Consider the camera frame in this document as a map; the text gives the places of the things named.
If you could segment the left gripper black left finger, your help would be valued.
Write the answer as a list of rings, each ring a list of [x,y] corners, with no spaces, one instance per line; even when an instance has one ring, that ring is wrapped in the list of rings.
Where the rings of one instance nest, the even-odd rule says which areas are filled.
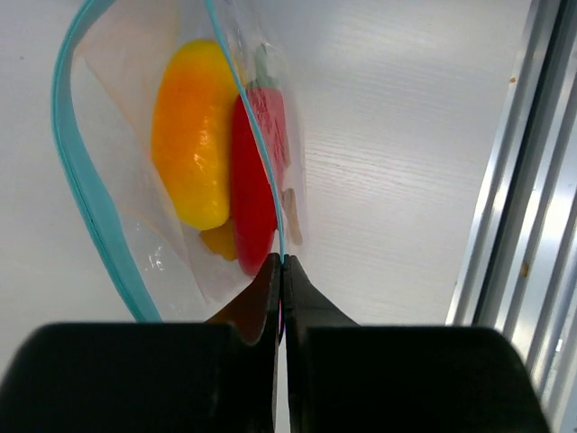
[[[53,323],[1,383],[4,432],[271,432],[277,254],[205,322]]]

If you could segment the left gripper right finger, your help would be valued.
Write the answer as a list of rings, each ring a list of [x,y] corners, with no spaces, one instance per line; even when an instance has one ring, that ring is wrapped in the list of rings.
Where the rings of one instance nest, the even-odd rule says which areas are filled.
[[[546,432],[516,350],[486,327],[362,326],[283,265],[294,432]]]

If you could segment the red chili pepper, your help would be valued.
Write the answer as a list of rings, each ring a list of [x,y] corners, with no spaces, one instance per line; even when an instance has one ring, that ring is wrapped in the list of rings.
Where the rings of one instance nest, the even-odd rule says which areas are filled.
[[[277,184],[289,165],[285,107],[279,83],[268,71],[267,47],[255,52],[256,77],[245,95],[259,123]],[[243,101],[234,102],[231,142],[231,215],[237,259],[254,277],[270,253],[278,223],[273,193]]]

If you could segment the clear zip top bag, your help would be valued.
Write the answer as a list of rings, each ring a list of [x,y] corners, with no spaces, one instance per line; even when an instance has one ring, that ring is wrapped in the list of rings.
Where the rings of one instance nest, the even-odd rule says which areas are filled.
[[[70,190],[113,284],[139,322],[200,321],[250,283],[238,262],[212,253],[181,222],[151,161],[152,109],[172,55],[213,40],[239,85],[273,84],[264,95],[285,127],[285,150],[248,93],[250,129],[275,179],[281,221],[272,251],[307,246],[304,144],[287,59],[262,1],[87,1],[60,47],[52,82],[54,140]]]

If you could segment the yellow mango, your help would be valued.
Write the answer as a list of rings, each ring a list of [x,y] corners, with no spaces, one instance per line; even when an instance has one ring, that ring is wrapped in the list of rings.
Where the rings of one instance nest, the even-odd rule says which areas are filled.
[[[151,122],[151,159],[177,216],[198,230],[229,218],[229,153],[238,89],[216,41],[194,40],[170,59]]]

